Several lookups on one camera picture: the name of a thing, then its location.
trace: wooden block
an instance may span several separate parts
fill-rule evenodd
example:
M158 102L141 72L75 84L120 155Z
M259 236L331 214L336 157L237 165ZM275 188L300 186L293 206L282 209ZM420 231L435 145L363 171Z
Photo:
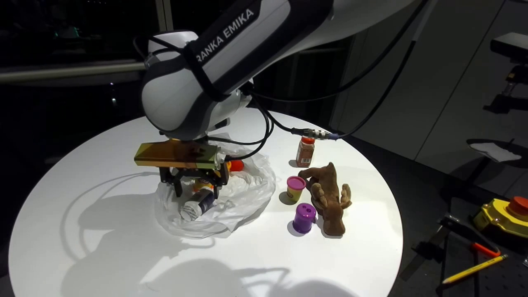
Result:
M148 142L141 143L133 157L138 167L173 167L173 168L216 168L214 158L219 152L216 145L201 145L194 142Z

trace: white table surface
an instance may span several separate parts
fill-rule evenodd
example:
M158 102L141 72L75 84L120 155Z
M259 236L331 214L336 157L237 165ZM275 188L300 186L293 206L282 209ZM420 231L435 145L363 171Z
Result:
M275 114L290 127L315 127ZM257 140L262 115L242 109L229 127ZM275 127L262 155L277 190L265 211L224 239L168 236L153 218L155 168L136 167L141 142L163 140L143 117L113 127L57 162L33 188L11 234L9 274L16 297L381 297L394 284L402 229L397 204L376 168L346 142L318 140L313 167L333 162L351 186L341 239L313 224L288 233L295 206L278 201L298 168L298 137ZM310 201L308 191L300 201Z

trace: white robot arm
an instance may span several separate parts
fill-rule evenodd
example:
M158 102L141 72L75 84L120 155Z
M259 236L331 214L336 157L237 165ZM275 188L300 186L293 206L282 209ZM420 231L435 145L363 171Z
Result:
M194 140L250 101L240 87L272 63L351 36L412 0L237 0L201 36L151 38L141 105L166 137Z

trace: black cable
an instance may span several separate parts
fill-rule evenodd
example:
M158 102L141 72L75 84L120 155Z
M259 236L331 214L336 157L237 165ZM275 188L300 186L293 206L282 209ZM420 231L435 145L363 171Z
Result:
M265 135L270 135L273 132L273 124L270 124L270 129L267 130ZM237 142L237 140L232 140L232 138L221 138L221 137L206 137L206 140L212 140L212 142L226 142L226 143L235 143L235 145L257 145L257 143L262 143L265 142L265 135L260 138L260 140L254 140L254 142Z
M516 87L516 82L506 82L504 89L501 91L501 96L511 96Z
M511 191L513 186L516 186L516 183L526 175L526 171L519 173L513 183L504 190L503 196L508 196L508 193Z
M313 101L323 101L328 97L333 97L339 92L343 92L344 89L351 87L353 84L356 84L358 81L361 81L363 77L366 77L396 46L396 43L402 38L402 35L409 30L409 26L412 25L412 21L417 18L417 15L424 10L425 3L429 0L422 0L417 8L412 11L412 15L405 20L405 23L399 28L399 31L396 33L396 36L391 39L391 43L381 51L381 54L367 66L364 68L358 76L354 76L351 81L348 81L346 84L339 86L338 89L321 94L321 96L313 96L313 97L275 97L275 96L265 96L260 92L252 92L254 97L257 99L265 99L265 101L275 101L275 102L313 102Z
M184 53L184 51L188 51L188 49L184 49L184 48L178 48L178 46L174 46L174 44L169 44L169 43L166 43L165 39L160 39L160 38L155 38L155 36L151 36L151 38L148 38L150 41L155 41L155 43L158 43L158 44L161 44L161 46L165 46L165 48L168 48L168 49L171 49L171 51L176 51L176 53Z
M259 147L254 148L250 153L239 155L239 157L227 155L226 160L242 160L242 158L249 158L249 157L255 155L257 152L260 152L260 148L264 147L264 143L267 142L267 138L268 138L268 135L270 135L270 132L272 132L272 127L270 127L270 125L272 125L273 122L270 122L270 120L267 119L267 115L264 114L262 109L259 109L259 110L260 110L260 114L262 114L262 117L264 117L264 120L265 120L265 132L264 132L262 142L260 142Z
M353 132L349 132L349 134L356 134L356 132L376 114L376 110L381 107L381 104L386 101L386 97L391 94L396 81L399 79L402 69L405 68L405 64L407 64L407 61L409 61L409 58L410 58L410 53L412 53L414 46L415 46L415 41L410 41L410 44L409 44L404 58L400 59L400 63L399 63L399 66L397 66L397 69L396 69L391 82L386 86L386 89L384 89L384 92L381 94L381 97L377 99L376 105L367 112L367 115L366 115L366 117L356 125L356 129L353 129Z
M278 129L285 130L285 132L290 132L290 134L295 134L295 129L288 129L285 125L282 125L273 115L268 114L268 110L265 109L259 109L265 117L268 117L268 120L275 125L278 125Z
M160 48L160 49L155 49L151 51L151 56L156 56L156 54L161 54L161 53L173 53L174 49L171 48Z
M141 56L141 59L146 59L146 54L136 44L136 38L132 38L132 46L133 46L135 53Z
M498 15L499 15L501 8L506 5L506 2L508 2L508 0L503 0L503 2L499 3L499 6L498 6L498 10L495 11L495 15L493 15L491 21L488 23L486 30L485 30L485 31L483 31L483 35L480 36L480 41L478 41L478 44L476 44L475 51L471 53L470 59L466 61L466 64L465 64L465 68L463 68L462 74L458 76L458 79L457 79L455 86L452 87L452 91L450 91L450 94L448 94L447 101L443 102L443 105L442 105L440 112L435 115L435 119L433 119L433 122L432 122L432 125L430 125L430 129L429 129L429 132L427 132L427 135L425 135L424 142L422 142L422 143L420 143L420 147L417 148L417 152L415 152L415 155L414 155L414 158L412 158L412 160L415 160L415 158L422 153L422 150L424 150L425 143L429 142L429 138L430 138L430 135L432 135L432 130L433 130L433 129L435 129L435 125L438 124L438 120L440 120L440 117L442 117L443 110L447 109L447 105L450 104L450 101L455 97L455 91L457 91L457 89L458 89L458 86L462 84L462 79L465 77L465 74L466 74L468 68L473 64L473 59L476 58L478 49L481 48L483 41L486 39L486 36L488 36L490 30L493 28L493 25L495 25L495 21L496 21L496 18L498 18Z

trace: orange object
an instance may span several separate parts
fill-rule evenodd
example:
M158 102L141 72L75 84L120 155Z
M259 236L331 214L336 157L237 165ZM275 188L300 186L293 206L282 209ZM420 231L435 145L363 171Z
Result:
M315 150L315 138L301 137L297 148L295 163L297 167L310 167Z
M513 200L508 204L508 211L513 211L516 214L528 214L528 198L524 196L513 196Z
M498 257L498 256L499 256L498 251L491 251L491 249L488 249L488 247L485 247L485 246L481 246L481 244L478 244L478 242L473 242L471 247L473 247L476 252L480 252L480 254L483 254L483 256L488 256L488 257Z
M240 160L231 160L227 162L227 171L242 171L244 170L244 162Z

